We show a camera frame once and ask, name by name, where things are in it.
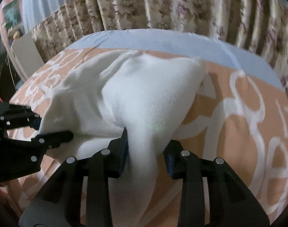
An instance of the bed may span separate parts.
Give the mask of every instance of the bed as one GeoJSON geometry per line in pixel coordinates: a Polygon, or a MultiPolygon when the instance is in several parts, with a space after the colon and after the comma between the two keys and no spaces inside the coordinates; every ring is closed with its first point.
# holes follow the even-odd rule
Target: bed
{"type": "MultiPolygon", "coordinates": [[[[199,157],[223,157],[273,222],[288,203],[288,98],[281,81],[261,57],[194,33],[160,29],[103,31],[83,37],[49,60],[19,89],[12,102],[30,105],[43,116],[50,90],[65,76],[98,54],[123,48],[161,58],[199,56],[206,61],[208,74],[173,138],[199,157]]],[[[29,140],[32,133],[24,128],[9,131],[9,136],[29,140]]],[[[161,158],[158,163],[157,186],[138,226],[177,223],[181,182],[173,184],[161,158]]],[[[7,182],[6,201],[18,216],[58,166],[57,161],[45,156],[40,172],[7,182]]]]}

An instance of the curtain fold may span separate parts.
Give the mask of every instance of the curtain fold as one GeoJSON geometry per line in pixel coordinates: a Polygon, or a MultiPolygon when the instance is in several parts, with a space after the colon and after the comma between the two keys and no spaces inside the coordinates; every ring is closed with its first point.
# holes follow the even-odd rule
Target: curtain fold
{"type": "Polygon", "coordinates": [[[85,35],[137,28],[192,32],[249,50],[288,93],[288,4],[281,0],[67,0],[31,33],[47,62],[85,35]]]}

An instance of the light blue fabric border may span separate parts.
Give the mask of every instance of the light blue fabric border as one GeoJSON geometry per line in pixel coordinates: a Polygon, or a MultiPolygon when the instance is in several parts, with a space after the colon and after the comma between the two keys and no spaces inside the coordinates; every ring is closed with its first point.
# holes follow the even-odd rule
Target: light blue fabric border
{"type": "Polygon", "coordinates": [[[202,57],[233,69],[243,69],[247,74],[284,90],[280,80],[263,58],[228,43],[194,33],[160,29],[102,31],[81,38],[68,49],[93,47],[151,50],[202,57]]]}

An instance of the crumpled white garment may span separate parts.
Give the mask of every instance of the crumpled white garment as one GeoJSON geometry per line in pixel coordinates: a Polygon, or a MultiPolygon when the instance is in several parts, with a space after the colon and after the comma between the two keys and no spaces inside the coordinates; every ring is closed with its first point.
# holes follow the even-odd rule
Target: crumpled white garment
{"type": "Polygon", "coordinates": [[[161,59],[141,51],[99,54],[54,88],[40,133],[70,130],[75,137],[47,155],[91,157],[128,131],[129,158],[109,180],[114,227],[136,226],[155,187],[156,157],[187,115],[205,74],[200,58],[161,59]]]}

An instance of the brown floral curtain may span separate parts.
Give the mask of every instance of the brown floral curtain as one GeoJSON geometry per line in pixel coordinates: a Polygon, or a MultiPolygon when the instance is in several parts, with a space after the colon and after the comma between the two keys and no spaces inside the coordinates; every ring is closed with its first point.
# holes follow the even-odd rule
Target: brown floral curtain
{"type": "Polygon", "coordinates": [[[288,93],[288,8],[279,0],[68,0],[31,32],[47,62],[90,33],[137,28],[197,33],[256,53],[288,93]]]}

